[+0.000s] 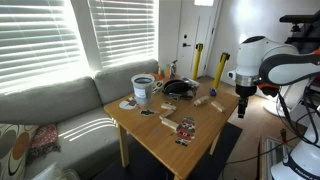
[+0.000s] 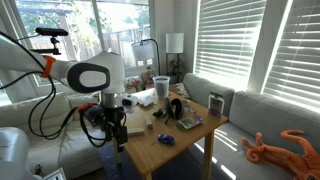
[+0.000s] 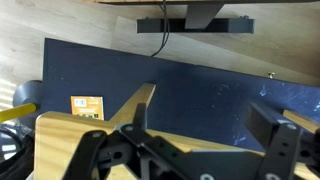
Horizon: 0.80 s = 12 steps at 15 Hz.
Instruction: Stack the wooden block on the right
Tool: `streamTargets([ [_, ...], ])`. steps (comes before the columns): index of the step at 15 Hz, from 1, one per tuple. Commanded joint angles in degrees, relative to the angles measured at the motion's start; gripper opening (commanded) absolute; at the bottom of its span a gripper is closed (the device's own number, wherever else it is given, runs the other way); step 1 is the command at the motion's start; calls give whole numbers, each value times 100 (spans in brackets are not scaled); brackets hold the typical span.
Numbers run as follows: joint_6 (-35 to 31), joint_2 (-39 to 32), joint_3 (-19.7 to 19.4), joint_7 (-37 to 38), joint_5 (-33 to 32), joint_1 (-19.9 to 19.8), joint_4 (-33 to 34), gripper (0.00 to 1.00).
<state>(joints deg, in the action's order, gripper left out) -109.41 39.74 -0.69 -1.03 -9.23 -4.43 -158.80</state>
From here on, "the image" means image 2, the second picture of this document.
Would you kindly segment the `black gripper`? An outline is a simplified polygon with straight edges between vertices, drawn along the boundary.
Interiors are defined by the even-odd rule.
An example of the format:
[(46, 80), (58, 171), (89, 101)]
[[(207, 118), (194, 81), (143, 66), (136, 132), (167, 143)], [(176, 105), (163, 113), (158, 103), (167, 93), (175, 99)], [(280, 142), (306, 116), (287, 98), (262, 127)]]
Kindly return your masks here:
[(118, 147), (123, 147), (128, 142), (126, 113), (123, 107), (102, 107), (98, 122), (101, 130), (105, 132), (102, 145), (112, 139), (116, 140)]

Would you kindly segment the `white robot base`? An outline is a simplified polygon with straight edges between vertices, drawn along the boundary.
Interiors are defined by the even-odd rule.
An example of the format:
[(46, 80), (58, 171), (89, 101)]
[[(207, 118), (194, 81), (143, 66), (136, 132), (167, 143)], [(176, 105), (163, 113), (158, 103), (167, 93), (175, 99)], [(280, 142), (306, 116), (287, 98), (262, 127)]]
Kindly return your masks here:
[(0, 128), (0, 180), (42, 180), (28, 162), (29, 140), (15, 127)]

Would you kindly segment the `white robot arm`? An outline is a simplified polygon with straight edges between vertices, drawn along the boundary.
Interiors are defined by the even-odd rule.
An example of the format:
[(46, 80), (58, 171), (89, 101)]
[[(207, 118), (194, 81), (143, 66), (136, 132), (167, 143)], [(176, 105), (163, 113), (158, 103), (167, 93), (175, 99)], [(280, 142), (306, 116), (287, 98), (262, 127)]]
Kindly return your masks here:
[(0, 57), (3, 69), (57, 80), (78, 93), (99, 92), (101, 101), (98, 104), (86, 103), (78, 108), (82, 121), (89, 120), (105, 132), (103, 138), (89, 136), (89, 142), (95, 147), (111, 140), (119, 147), (128, 142), (124, 109), (136, 105), (137, 98), (125, 92), (124, 59), (120, 55), (102, 51), (87, 60), (62, 61), (28, 50), (3, 33)]

